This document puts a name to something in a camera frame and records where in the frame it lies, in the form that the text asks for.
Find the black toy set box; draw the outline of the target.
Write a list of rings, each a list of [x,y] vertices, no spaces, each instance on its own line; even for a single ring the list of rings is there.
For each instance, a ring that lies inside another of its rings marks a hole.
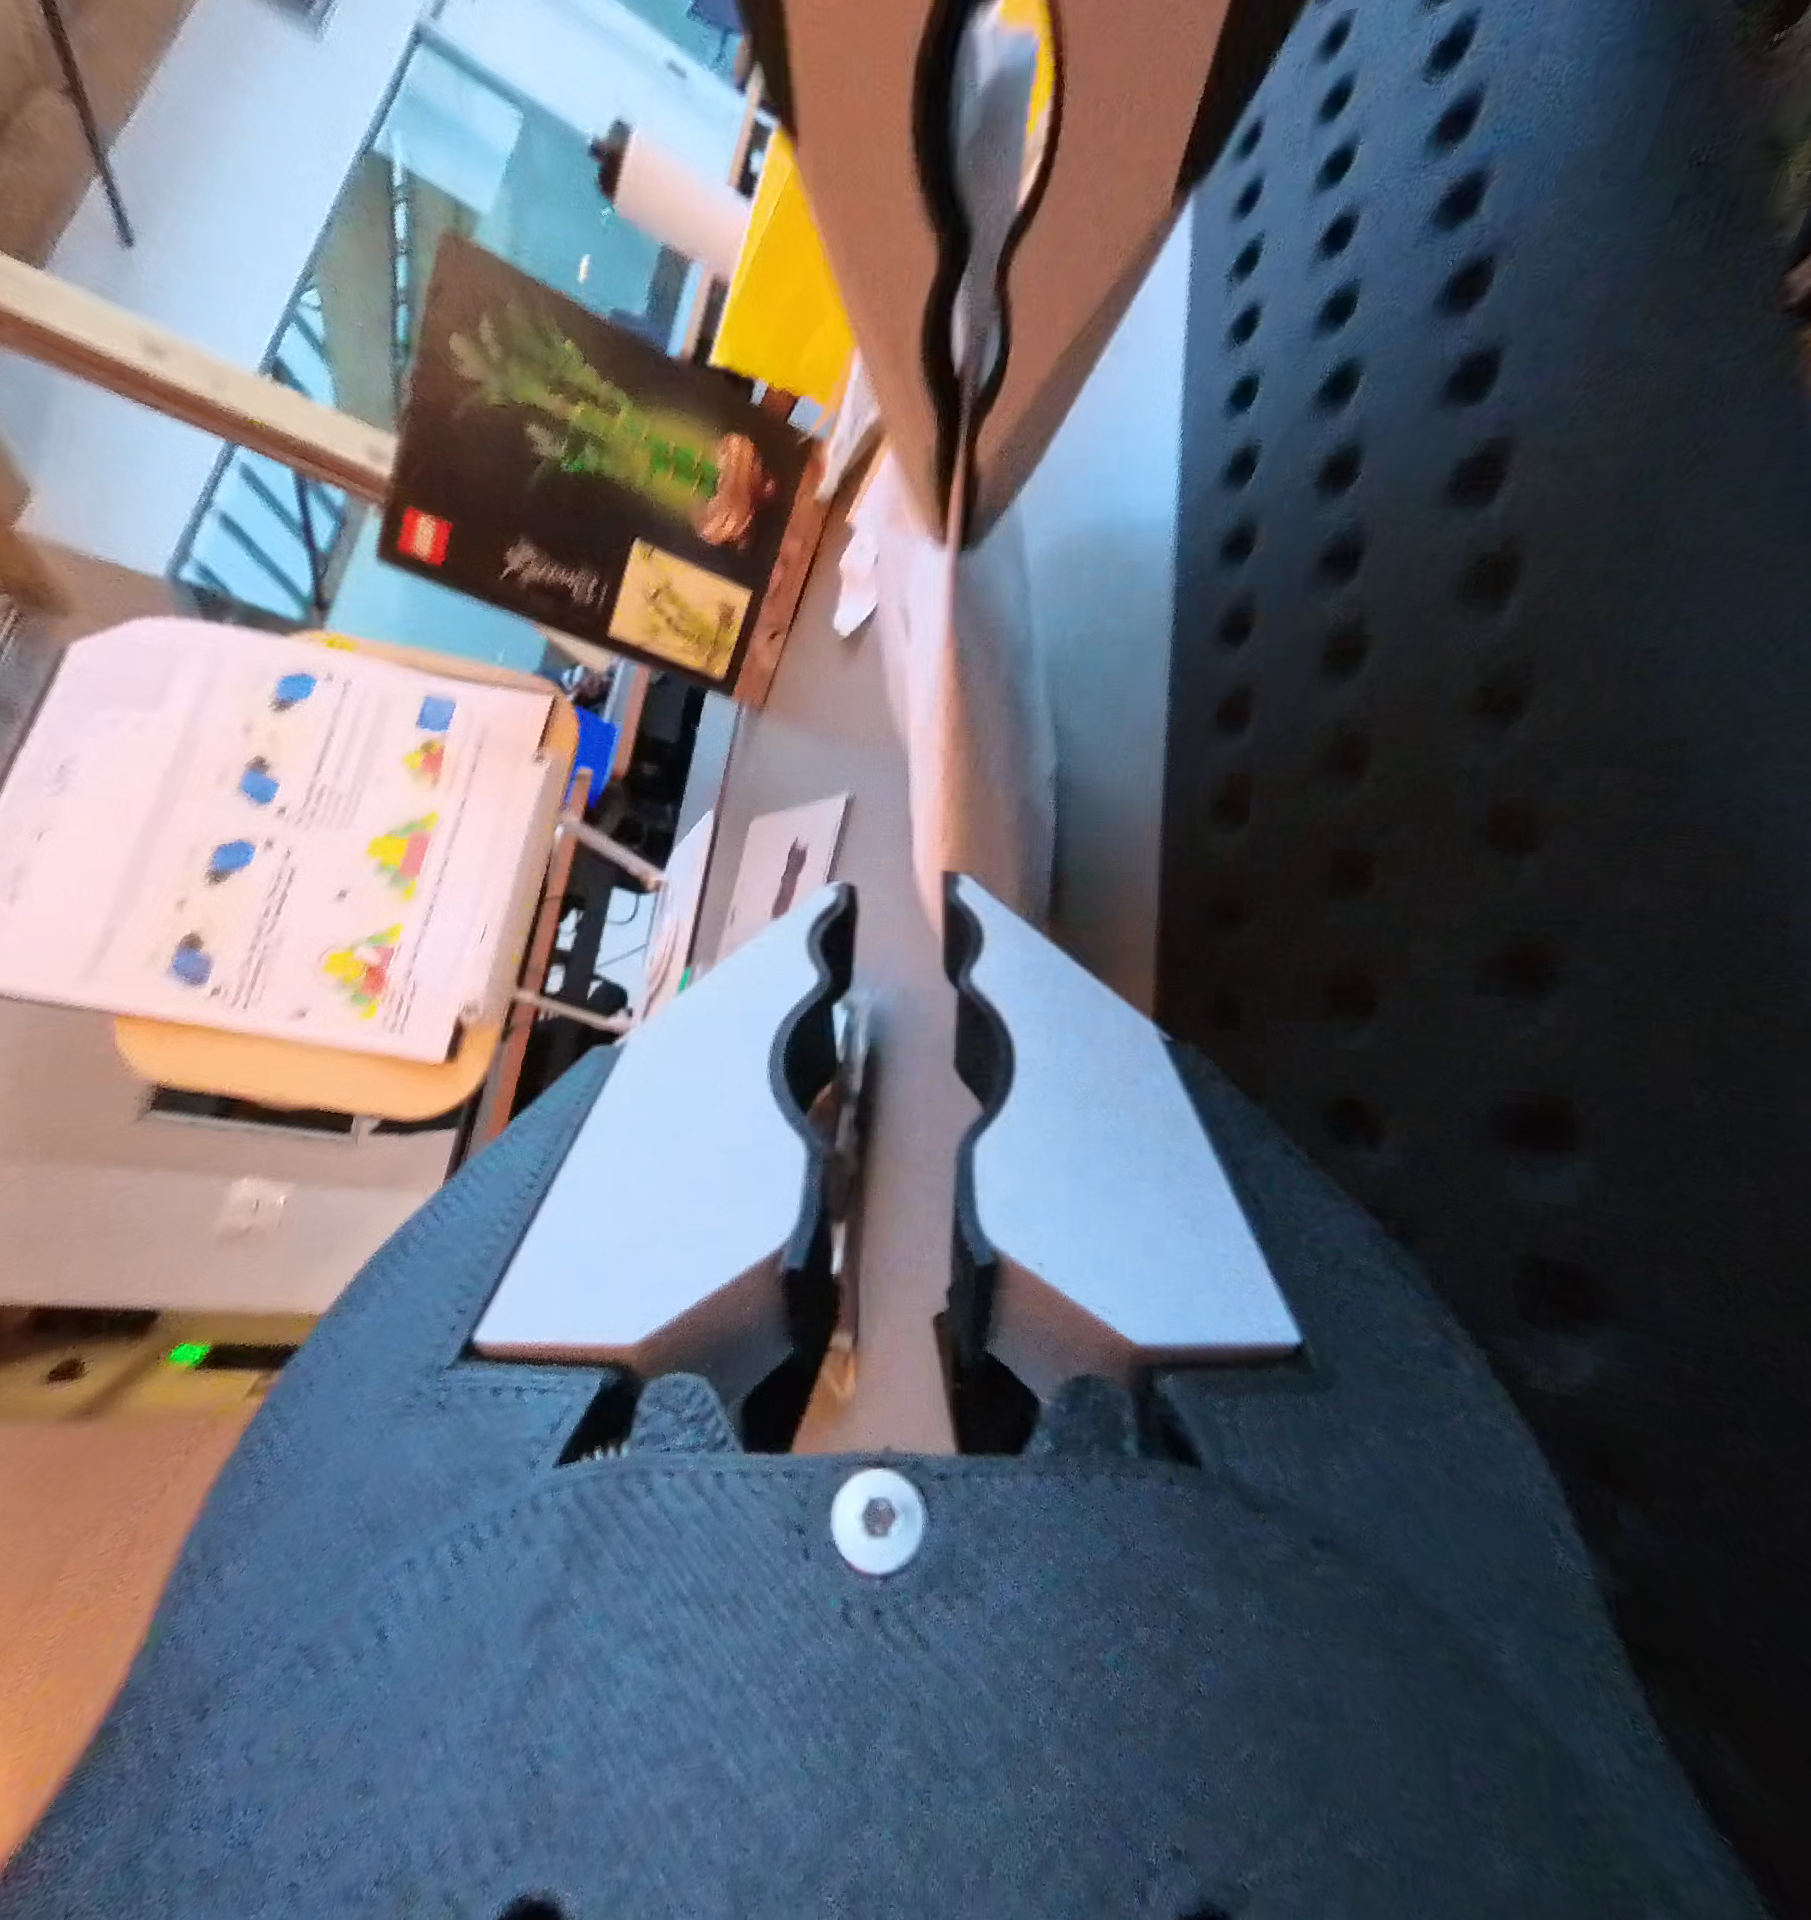
[[[741,697],[819,445],[731,373],[452,234],[434,256],[384,562]]]

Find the open instruction booklet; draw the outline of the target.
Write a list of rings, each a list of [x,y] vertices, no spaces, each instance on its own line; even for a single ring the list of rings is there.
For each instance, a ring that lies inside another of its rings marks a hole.
[[[650,1017],[693,981],[693,948],[707,918],[720,927],[720,957],[726,957],[834,877],[848,804],[852,795],[842,791],[756,817],[738,874],[721,902],[723,913],[705,910],[715,813],[705,811],[693,823],[673,847],[653,897],[636,1021]]]

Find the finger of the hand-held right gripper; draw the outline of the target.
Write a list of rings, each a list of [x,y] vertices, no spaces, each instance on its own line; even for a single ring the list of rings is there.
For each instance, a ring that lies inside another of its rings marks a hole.
[[[959,30],[959,537],[1032,476],[1158,255],[1245,4],[976,4]]]
[[[933,54],[948,6],[786,2],[779,110],[892,450],[945,524],[956,382],[940,342],[948,243],[927,178]]]

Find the white tall tumbler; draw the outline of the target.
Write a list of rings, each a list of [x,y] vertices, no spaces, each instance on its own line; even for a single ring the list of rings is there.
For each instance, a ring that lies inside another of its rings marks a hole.
[[[591,142],[604,202],[631,228],[731,282],[749,239],[751,197],[707,178],[673,149],[615,121]]]

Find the torn white paper packet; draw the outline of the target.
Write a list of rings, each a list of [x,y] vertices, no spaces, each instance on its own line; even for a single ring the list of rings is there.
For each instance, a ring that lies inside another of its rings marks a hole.
[[[824,505],[837,498],[844,479],[882,441],[884,420],[878,405],[870,367],[859,351],[854,351],[844,370],[844,383],[832,415],[824,447],[822,469],[816,486],[816,498]]]

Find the printed instruction sheet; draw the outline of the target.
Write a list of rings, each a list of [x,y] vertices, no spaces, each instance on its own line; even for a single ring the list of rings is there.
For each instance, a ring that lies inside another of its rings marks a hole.
[[[0,998],[446,1062],[502,967],[543,680],[139,617],[0,783]]]

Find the black box with green lights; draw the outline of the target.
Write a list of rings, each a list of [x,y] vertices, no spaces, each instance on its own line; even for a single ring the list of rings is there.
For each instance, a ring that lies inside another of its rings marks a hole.
[[[310,1337],[310,1313],[0,1308],[0,1422],[236,1416]]]

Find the white document stand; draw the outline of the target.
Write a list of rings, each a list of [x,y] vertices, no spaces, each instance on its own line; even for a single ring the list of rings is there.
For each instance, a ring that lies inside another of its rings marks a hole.
[[[24,730],[48,694],[51,673],[67,646],[83,636],[55,636],[43,621],[12,614],[0,621],[0,783],[19,752]],[[473,1097],[494,1065],[508,1021],[540,1006],[529,982],[533,920],[546,903],[556,850],[593,847],[647,883],[653,874],[638,856],[595,835],[581,819],[581,785],[576,776],[581,712],[560,689],[540,676],[519,673],[472,660],[384,646],[371,641],[314,634],[384,660],[415,660],[431,670],[491,684],[543,680],[555,689],[556,713],[546,733],[552,759],[533,813],[531,841],[507,905],[502,967],[478,1022],[465,1028],[452,1056],[438,1065],[366,1057],[339,1047],[274,1042],[204,1027],[111,1015],[39,1002],[59,1011],[105,1015],[113,1022],[119,1054],[144,1079],[182,1090],[236,1097],[268,1108],[323,1108],[355,1117],[423,1121],[454,1109]]]

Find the yellow plastic bin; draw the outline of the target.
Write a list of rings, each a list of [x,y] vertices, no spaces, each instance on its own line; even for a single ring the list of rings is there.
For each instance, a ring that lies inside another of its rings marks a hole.
[[[710,365],[830,411],[842,397],[854,353],[854,330],[792,139],[774,130]]]

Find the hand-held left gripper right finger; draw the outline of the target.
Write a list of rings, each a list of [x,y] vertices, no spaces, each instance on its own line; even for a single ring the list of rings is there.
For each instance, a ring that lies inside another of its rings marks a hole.
[[[1302,1325],[1172,1042],[975,877],[942,880],[956,1162],[938,1316],[959,1448],[1025,1448],[1077,1380],[1288,1365]]]

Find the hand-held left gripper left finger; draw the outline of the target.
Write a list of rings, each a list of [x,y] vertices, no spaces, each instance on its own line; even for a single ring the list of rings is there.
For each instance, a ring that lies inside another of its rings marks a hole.
[[[743,1440],[797,1440],[842,1311],[838,1010],[858,931],[856,886],[827,883],[608,1052],[473,1357],[693,1374]]]

